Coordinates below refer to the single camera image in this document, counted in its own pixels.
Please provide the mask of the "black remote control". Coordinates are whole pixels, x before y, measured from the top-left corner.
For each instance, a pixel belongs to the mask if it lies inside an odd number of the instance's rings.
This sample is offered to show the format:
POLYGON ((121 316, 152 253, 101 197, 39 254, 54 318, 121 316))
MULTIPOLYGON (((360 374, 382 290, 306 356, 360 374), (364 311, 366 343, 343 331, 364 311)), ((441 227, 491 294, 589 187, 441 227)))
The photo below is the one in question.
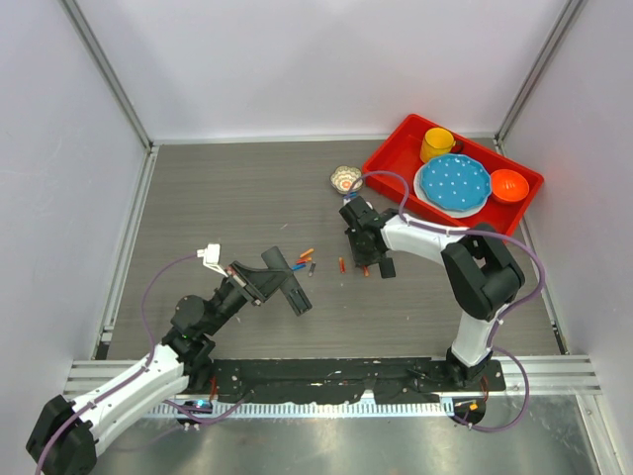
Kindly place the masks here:
POLYGON ((279 290, 285 296, 295 315, 298 317, 309 311, 313 305, 279 247, 270 247, 261 254, 261 257, 270 271, 283 277, 283 283, 279 286, 279 290))

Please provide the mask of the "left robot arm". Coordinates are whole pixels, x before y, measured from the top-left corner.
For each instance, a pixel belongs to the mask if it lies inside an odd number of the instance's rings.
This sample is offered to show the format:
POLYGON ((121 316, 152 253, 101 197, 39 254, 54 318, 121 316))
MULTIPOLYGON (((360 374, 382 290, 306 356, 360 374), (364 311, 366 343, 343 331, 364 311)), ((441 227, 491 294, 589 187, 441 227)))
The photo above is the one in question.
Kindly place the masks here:
POLYGON ((262 268, 238 261, 227 267, 197 254, 223 280, 212 297, 189 295, 176 305, 171 327, 137 363, 77 397, 48 400, 26 443, 39 474, 87 474, 98 457, 141 416, 185 390, 198 395, 212 378, 211 337, 245 305, 259 306, 282 292, 300 316, 311 308, 278 247, 262 253, 262 268))

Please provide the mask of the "black battery cover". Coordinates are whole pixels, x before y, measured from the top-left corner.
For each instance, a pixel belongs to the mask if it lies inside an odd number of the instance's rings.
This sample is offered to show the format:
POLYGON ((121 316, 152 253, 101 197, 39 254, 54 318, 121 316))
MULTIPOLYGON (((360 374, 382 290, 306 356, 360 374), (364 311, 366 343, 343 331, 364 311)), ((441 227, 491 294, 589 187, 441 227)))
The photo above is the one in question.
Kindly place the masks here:
POLYGON ((381 277, 383 279, 395 278, 396 269, 394 261, 390 257, 385 257, 379 263, 381 277))

